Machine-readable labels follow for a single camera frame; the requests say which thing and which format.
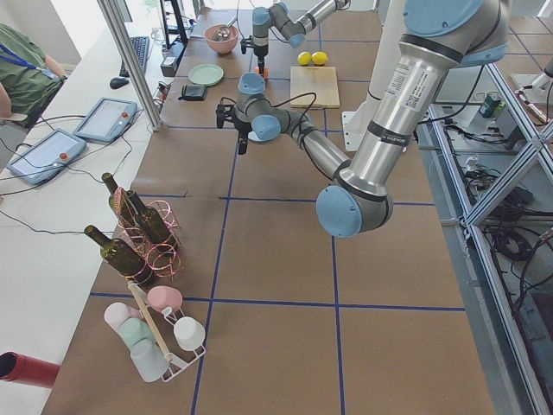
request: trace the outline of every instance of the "black keyboard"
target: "black keyboard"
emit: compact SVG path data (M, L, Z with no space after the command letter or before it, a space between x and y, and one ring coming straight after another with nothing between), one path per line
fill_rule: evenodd
M146 62L148 61L148 46L149 46L149 37L148 36L136 36L130 38L130 44L135 49L137 53L138 63L142 72L146 72ZM129 78L129 73L124 67L124 63L121 61L121 69L119 69L119 76L124 76Z

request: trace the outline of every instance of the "cutting board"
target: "cutting board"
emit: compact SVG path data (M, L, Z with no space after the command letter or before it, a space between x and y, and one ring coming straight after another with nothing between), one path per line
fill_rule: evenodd
M316 93L314 108L339 108L338 79L335 67L291 67L290 97L302 93ZM294 99L290 106L306 108L313 100L313 95Z

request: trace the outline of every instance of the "green plate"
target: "green plate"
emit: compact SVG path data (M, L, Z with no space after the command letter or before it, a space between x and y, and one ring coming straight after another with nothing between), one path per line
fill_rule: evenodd
M204 63L197 67L193 67L190 72L188 72L188 78L194 84L211 86L219 83L219 81L223 79L224 74L223 68L219 65Z

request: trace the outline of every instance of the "dark green bottle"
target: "dark green bottle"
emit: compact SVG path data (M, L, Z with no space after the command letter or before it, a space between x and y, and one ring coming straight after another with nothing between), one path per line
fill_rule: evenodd
M163 218L159 215L159 212L157 212L154 207L144 205L140 197L138 197L137 192L134 190L127 191L127 198L137 211L135 220L143 230L146 238L148 238L152 244L163 244L158 247L161 252L170 251L171 248L169 246L172 246L173 249L177 251L179 245L176 238L169 231Z
M104 173L102 175L102 182L104 182L107 189L110 191L110 197L108 198L108 203L113 212L115 212L115 201L113 196L115 191L118 189L118 184L115 182L113 175L111 173ZM131 204L127 200L126 192L123 189L123 198L126 203L123 203L120 209L121 217L123 218L127 234L129 235L130 240L135 246L140 246L143 243L143 235L140 232L140 229L137 228L137 223L135 222L136 212L132 208Z
M110 239L101 233L95 226L85 228L85 235L101 246L100 255L128 281L148 287L154 283L156 273L143 258L138 255L124 240Z

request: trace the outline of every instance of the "green cloth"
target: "green cloth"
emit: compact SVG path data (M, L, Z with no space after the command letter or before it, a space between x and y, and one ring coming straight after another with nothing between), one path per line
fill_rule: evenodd
M46 67L45 53L26 35L0 23L0 44L38 67ZM0 54L9 56L2 49ZM27 115L42 112L60 90L62 81L52 80L44 73L21 65L0 61L0 82L10 96L11 111Z

